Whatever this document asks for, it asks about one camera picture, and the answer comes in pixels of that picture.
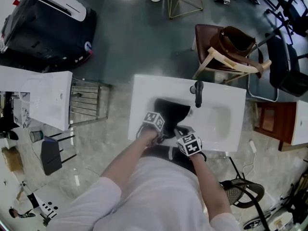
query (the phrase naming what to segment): forearm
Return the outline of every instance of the forearm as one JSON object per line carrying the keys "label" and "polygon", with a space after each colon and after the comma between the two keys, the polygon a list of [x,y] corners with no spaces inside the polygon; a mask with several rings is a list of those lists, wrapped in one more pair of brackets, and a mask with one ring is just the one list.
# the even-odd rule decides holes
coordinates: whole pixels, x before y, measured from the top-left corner
{"label": "forearm", "polygon": [[221,213],[231,213],[230,203],[220,183],[217,181],[203,157],[191,156],[196,171],[203,201],[207,207],[209,219]]}
{"label": "forearm", "polygon": [[115,184],[123,189],[134,172],[144,149],[156,135],[157,133],[155,131],[148,131],[137,138],[111,162],[102,173],[101,177],[111,179]]}

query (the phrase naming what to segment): sink basin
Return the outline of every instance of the sink basin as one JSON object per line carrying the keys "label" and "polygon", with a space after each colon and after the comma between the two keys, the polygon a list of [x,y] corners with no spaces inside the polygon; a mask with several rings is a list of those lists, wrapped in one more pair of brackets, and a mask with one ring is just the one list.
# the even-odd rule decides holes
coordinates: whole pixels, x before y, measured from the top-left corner
{"label": "sink basin", "polygon": [[[134,140],[147,111],[161,98],[189,105],[189,115],[178,125],[192,127],[201,138],[204,150],[237,151],[245,107],[246,90],[204,82],[202,106],[195,107],[195,95],[189,89],[194,80],[135,75],[128,138]],[[177,146],[176,139],[162,145]]]}

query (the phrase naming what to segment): marble tile floor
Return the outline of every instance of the marble tile floor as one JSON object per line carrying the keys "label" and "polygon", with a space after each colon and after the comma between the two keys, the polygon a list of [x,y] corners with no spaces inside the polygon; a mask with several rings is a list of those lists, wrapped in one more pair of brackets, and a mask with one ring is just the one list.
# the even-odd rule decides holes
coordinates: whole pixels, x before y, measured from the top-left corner
{"label": "marble tile floor", "polygon": [[[106,121],[91,125],[76,127],[57,137],[75,134],[73,139],[60,142],[64,149],[62,159],[66,159],[75,152],[77,156],[65,162],[63,167],[50,176],[45,176],[36,155],[40,153],[40,142],[31,145],[28,129],[18,130],[20,140],[18,150],[24,164],[26,181],[30,190],[34,191],[45,184],[58,188],[70,199],[75,199],[92,185],[108,164],[122,151],[130,141],[127,139],[130,113],[132,86],[123,85],[113,89],[110,100],[109,118]],[[263,210],[266,210],[281,195],[286,195],[291,183],[295,183],[307,165],[302,160],[307,157],[308,150],[301,149],[281,153],[278,151],[278,140],[253,131],[254,103],[246,102],[242,134],[239,148],[232,153],[232,158],[239,171],[243,165],[253,162],[253,152],[249,141],[253,140],[256,148],[255,175],[247,177],[264,186],[266,194],[260,201]],[[59,131],[48,125],[41,128],[44,134],[52,135]],[[208,164],[219,181],[231,180],[236,176],[229,159],[224,159],[224,153],[206,153]],[[257,215],[254,207],[239,209],[232,206],[236,219],[244,224]]]}

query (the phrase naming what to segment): person's left arm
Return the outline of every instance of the person's left arm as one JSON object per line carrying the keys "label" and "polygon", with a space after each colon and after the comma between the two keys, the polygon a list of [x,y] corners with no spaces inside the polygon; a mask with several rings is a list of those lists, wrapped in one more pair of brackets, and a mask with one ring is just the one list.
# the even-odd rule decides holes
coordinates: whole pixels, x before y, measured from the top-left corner
{"label": "person's left arm", "polygon": [[53,218],[47,231],[90,231],[101,218],[118,204],[123,188],[134,172],[144,149],[157,132],[144,132],[120,153],[91,188],[74,200],[71,206]]}

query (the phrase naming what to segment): black machine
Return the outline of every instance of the black machine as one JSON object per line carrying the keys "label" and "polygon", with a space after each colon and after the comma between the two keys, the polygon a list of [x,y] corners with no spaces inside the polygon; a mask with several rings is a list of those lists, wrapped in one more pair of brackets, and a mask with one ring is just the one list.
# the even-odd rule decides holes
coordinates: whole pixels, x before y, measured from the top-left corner
{"label": "black machine", "polygon": [[49,65],[77,65],[91,53],[96,12],[76,0],[20,0],[2,29],[1,53],[17,51]]}

